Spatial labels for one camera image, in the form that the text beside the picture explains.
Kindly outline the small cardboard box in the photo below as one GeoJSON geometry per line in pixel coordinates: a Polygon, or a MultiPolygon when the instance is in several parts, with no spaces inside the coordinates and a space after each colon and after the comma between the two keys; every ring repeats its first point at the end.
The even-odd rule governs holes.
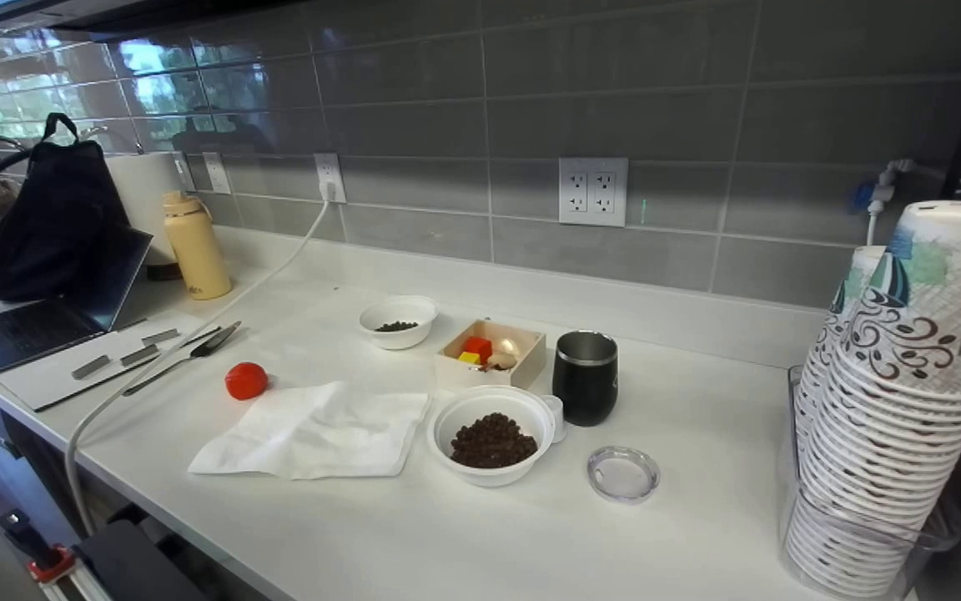
{"type": "Polygon", "coordinates": [[[436,349],[432,388],[528,388],[544,371],[544,358],[546,337],[540,330],[475,322],[436,349]]]}

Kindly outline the white bowl few beans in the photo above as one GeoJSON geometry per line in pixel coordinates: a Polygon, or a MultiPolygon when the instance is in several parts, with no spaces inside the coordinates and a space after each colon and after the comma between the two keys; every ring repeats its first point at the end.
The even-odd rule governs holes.
{"type": "Polygon", "coordinates": [[[361,330],[384,349],[407,349],[427,342],[436,322],[429,298],[384,298],[361,312],[361,330]]]}

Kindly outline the black insulated tumbler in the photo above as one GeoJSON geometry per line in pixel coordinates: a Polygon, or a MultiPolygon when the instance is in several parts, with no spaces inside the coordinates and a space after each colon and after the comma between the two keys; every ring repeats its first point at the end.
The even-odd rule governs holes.
{"type": "Polygon", "coordinates": [[[549,391],[563,402],[563,418],[595,428],[616,405],[616,344],[598,330],[567,330],[555,347],[549,391]]]}

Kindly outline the white bowl with coffee beans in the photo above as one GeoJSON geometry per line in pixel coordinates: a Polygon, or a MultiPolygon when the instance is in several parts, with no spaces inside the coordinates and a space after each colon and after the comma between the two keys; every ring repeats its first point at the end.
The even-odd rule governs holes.
{"type": "Polygon", "coordinates": [[[563,437],[563,405],[521,388],[469,388],[432,407],[427,447],[463,483],[524,481],[563,437]]]}

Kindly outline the white paper napkin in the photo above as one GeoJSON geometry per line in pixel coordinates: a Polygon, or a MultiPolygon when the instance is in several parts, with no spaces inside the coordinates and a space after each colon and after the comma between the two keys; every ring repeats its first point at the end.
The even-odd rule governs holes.
{"type": "Polygon", "coordinates": [[[267,475],[280,481],[398,476],[427,414],[424,393],[361,393],[341,382],[280,388],[206,440],[198,476],[267,475]]]}

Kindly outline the clear plastic tumbler lid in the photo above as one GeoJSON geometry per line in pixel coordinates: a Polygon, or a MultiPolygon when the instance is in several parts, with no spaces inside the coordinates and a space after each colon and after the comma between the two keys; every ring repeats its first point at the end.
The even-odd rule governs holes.
{"type": "Polygon", "coordinates": [[[657,492],[660,470],[650,454],[607,445],[586,457],[586,481],[600,497],[635,505],[657,492]]]}

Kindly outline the red round lid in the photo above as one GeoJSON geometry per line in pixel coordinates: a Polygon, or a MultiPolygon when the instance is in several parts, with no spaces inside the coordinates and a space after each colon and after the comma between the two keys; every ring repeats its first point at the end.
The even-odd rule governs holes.
{"type": "Polygon", "coordinates": [[[252,402],[269,388],[269,376],[259,364],[242,362],[224,375],[224,388],[234,402],[252,402]]]}

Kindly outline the metal kitchen tongs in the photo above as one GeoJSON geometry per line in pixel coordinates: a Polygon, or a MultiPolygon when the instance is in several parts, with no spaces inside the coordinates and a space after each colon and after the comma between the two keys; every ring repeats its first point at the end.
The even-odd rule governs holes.
{"type": "Polygon", "coordinates": [[[105,334],[63,353],[6,371],[0,375],[0,388],[19,397],[29,410],[44,414],[109,382],[122,382],[128,388],[148,376],[184,358],[193,344],[203,342],[203,334],[184,337],[179,330],[167,330],[160,344],[133,334],[105,334]]]}

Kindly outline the beige squeeze bottle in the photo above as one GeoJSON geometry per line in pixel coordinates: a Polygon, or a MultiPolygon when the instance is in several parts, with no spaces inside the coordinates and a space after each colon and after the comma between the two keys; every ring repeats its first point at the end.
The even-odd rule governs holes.
{"type": "Polygon", "coordinates": [[[184,288],[198,299],[212,299],[234,289],[234,277],[212,237],[212,218],[193,195],[171,191],[163,197],[163,229],[184,288]]]}

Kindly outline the short patterned paper cup stack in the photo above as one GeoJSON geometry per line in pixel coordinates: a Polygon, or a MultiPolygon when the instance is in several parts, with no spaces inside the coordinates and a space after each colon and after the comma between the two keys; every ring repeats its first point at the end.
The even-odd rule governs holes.
{"type": "Polygon", "coordinates": [[[867,289],[871,275],[874,275],[881,257],[884,257],[884,251],[877,244],[856,247],[850,254],[848,275],[845,275],[845,280],[835,294],[835,303],[831,303],[831,322],[827,322],[827,334],[825,334],[825,362],[835,362],[835,347],[836,347],[842,334],[848,330],[855,307],[856,307],[861,294],[867,289]]]}

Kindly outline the clear plastic cup holder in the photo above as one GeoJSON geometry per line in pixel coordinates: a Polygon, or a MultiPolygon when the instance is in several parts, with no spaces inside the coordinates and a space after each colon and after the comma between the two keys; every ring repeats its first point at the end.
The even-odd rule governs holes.
{"type": "Polygon", "coordinates": [[[915,592],[939,553],[961,544],[961,506],[950,495],[939,502],[916,533],[877,532],[867,517],[815,505],[803,486],[803,418],[795,402],[798,368],[785,371],[788,451],[781,553],[803,585],[836,601],[915,601],[915,592]]]}

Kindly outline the tall patterned paper cup stack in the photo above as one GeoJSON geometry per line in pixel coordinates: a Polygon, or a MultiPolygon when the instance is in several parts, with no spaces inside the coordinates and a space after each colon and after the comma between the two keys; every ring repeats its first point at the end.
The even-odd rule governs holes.
{"type": "Polygon", "coordinates": [[[961,457],[961,201],[916,201],[881,247],[848,330],[798,375],[815,505],[916,533],[961,457]]]}

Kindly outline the black bag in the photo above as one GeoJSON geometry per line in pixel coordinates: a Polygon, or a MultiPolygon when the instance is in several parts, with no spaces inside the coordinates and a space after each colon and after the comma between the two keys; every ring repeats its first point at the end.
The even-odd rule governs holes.
{"type": "Polygon", "coordinates": [[[131,221],[105,155],[68,113],[50,113],[32,148],[0,160],[0,174],[28,166],[12,207],[0,221],[0,299],[59,294],[131,221]]]}

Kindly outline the white wall power outlet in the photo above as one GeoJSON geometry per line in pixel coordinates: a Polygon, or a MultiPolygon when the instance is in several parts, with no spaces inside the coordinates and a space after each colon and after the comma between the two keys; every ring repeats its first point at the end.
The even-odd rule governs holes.
{"type": "Polygon", "coordinates": [[[627,223],[627,160],[624,156],[559,156],[557,221],[586,226],[627,223]]]}

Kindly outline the red white stand post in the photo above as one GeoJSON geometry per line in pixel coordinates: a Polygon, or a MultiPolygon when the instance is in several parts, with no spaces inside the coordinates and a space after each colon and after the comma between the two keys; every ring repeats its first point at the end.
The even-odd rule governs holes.
{"type": "Polygon", "coordinates": [[[28,556],[28,575],[45,601],[112,601],[79,553],[45,544],[23,511],[0,515],[0,532],[28,556]]]}

